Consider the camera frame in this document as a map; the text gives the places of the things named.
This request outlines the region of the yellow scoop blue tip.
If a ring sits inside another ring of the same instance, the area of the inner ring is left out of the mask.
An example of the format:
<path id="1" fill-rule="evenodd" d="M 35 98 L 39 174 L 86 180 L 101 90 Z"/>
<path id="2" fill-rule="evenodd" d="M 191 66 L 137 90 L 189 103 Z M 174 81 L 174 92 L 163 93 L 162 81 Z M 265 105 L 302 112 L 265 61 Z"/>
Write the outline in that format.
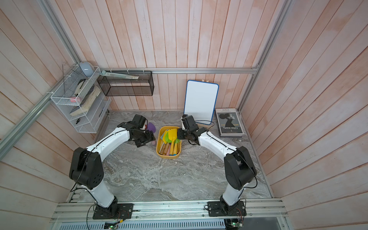
<path id="1" fill-rule="evenodd" d="M 173 155 L 173 150 L 174 150 L 174 143 L 175 140 L 177 139 L 177 129 L 170 129 L 169 130 L 169 140 L 171 141 L 171 147 L 170 147 L 170 153 L 169 155 Z"/>

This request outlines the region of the purple shovel pink handle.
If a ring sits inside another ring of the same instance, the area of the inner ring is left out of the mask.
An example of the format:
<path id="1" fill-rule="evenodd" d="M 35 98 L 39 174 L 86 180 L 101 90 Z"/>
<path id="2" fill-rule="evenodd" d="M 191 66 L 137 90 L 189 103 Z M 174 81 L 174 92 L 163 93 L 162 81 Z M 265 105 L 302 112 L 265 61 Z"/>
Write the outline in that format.
<path id="1" fill-rule="evenodd" d="M 152 131 L 153 133 L 155 133 L 155 132 L 156 132 L 156 127 L 155 127 L 155 125 L 154 125 L 153 123 L 149 122 L 149 123 L 147 124 L 147 130 L 150 130 L 150 131 Z M 156 145 L 156 141 L 155 141 L 155 140 L 154 140 L 154 141 L 152 141 L 152 142 L 151 142 L 151 144 L 152 144 L 152 145 Z"/>

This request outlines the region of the green shovel yellow handle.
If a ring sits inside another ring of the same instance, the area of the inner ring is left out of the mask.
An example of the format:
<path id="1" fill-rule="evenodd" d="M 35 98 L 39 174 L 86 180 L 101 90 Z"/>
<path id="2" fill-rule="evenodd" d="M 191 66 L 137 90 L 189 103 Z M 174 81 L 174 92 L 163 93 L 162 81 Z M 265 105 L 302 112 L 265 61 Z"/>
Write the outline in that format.
<path id="1" fill-rule="evenodd" d="M 163 148 L 161 151 L 162 155 L 169 155 L 170 153 L 170 143 L 169 143 L 169 130 L 166 130 L 163 137 Z"/>

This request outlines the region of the yellow storage box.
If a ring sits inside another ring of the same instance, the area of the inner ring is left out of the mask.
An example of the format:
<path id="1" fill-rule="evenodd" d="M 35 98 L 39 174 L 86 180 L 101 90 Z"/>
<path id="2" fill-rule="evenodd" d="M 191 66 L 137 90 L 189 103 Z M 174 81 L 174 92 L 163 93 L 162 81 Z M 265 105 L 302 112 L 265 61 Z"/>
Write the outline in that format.
<path id="1" fill-rule="evenodd" d="M 177 126 L 163 126 L 160 131 L 159 131 L 159 136 L 158 136 L 158 141 L 157 141 L 157 146 L 156 146 L 156 153 L 159 157 L 163 158 L 163 159 L 176 159 L 180 156 L 181 154 L 181 148 L 182 148 L 182 141 L 180 140 L 179 143 L 174 143 L 174 150 L 173 150 L 173 155 L 162 155 L 161 151 L 163 148 L 163 137 L 164 137 L 164 133 L 166 130 L 170 130 L 170 129 L 179 129 L 179 127 Z"/>

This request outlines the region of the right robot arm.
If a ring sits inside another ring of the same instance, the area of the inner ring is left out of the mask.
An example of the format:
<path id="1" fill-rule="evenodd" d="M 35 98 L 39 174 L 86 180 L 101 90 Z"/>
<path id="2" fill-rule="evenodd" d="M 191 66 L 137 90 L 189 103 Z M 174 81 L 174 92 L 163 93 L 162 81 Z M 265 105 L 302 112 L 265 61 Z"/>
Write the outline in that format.
<path id="1" fill-rule="evenodd" d="M 208 203 L 209 210 L 215 210 L 214 206 L 217 205 L 224 215 L 230 215 L 236 209 L 245 207 L 240 197 L 257 175 L 249 150 L 244 146 L 236 147 L 223 142 L 208 129 L 200 128 L 190 115 L 183 115 L 181 121 L 183 128 L 177 134 L 180 140 L 188 140 L 192 145 L 204 147 L 224 162 L 228 185 L 219 202 Z"/>

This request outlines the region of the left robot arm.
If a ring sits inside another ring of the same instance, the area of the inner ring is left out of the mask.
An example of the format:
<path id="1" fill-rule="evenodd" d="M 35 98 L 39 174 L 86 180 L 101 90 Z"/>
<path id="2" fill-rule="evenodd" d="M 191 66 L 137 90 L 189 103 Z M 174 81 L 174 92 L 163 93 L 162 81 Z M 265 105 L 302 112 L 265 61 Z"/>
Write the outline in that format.
<path id="1" fill-rule="evenodd" d="M 147 119 L 135 115 L 133 120 L 120 123 L 110 134 L 87 148 L 74 150 L 69 177 L 86 189 L 95 199 L 97 208 L 114 217 L 118 213 L 117 198 L 104 183 L 103 161 L 121 144 L 133 141 L 142 147 L 155 140 L 153 131 L 145 129 Z"/>

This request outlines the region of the black and white book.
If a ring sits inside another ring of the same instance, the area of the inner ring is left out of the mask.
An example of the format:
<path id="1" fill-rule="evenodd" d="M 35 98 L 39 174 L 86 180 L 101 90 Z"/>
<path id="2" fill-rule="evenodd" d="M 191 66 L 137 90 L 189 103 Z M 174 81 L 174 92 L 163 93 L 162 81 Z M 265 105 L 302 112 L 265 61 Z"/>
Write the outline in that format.
<path id="1" fill-rule="evenodd" d="M 215 109 L 220 137 L 241 137 L 244 131 L 235 108 Z"/>

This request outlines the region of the black mesh basket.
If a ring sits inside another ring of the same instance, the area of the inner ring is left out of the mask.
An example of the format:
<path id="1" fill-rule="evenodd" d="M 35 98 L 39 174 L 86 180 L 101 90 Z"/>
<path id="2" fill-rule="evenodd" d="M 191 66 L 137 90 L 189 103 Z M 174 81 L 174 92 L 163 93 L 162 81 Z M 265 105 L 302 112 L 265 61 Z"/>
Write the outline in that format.
<path id="1" fill-rule="evenodd" d="M 150 71 L 110 71 L 139 76 L 138 80 L 117 80 L 99 76 L 97 79 L 106 96 L 152 96 L 153 76 Z"/>

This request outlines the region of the light green ruler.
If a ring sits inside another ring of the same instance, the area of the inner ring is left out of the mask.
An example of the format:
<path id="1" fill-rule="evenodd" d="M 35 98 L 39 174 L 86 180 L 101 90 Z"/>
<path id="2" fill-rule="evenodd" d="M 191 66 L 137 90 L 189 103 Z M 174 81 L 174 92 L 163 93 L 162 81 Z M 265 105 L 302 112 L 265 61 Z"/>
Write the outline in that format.
<path id="1" fill-rule="evenodd" d="M 139 76 L 123 74 L 123 73 L 115 73 L 110 71 L 101 71 L 101 76 L 107 77 L 108 79 L 117 79 L 117 80 L 138 80 Z"/>

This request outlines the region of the whiteboard blue frame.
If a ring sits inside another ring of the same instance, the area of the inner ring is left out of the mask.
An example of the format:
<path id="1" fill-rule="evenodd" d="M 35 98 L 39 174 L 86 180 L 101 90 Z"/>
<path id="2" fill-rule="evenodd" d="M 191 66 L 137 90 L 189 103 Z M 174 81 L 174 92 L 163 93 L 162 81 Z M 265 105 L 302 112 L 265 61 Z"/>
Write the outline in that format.
<path id="1" fill-rule="evenodd" d="M 193 116 L 200 124 L 210 125 L 218 91 L 218 84 L 189 80 L 186 87 L 184 114 Z"/>

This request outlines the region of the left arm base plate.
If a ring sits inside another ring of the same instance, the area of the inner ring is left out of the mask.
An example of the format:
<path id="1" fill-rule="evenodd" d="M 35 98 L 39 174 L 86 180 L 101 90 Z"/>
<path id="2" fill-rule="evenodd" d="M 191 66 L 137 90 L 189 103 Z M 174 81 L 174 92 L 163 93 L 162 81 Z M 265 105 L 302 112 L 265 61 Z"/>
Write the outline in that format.
<path id="1" fill-rule="evenodd" d="M 132 203 L 113 203 L 108 208 L 97 205 L 93 219 L 130 219 L 134 204 Z"/>

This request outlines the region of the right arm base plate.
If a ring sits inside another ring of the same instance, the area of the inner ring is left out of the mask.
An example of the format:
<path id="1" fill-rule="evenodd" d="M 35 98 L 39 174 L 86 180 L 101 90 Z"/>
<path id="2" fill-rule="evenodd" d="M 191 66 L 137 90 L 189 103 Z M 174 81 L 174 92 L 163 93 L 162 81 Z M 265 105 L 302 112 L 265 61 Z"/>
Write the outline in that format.
<path id="1" fill-rule="evenodd" d="M 209 212 L 210 217 L 246 216 L 245 204 L 241 200 L 233 206 L 228 206 L 224 201 L 210 201 L 205 205 L 205 210 Z"/>

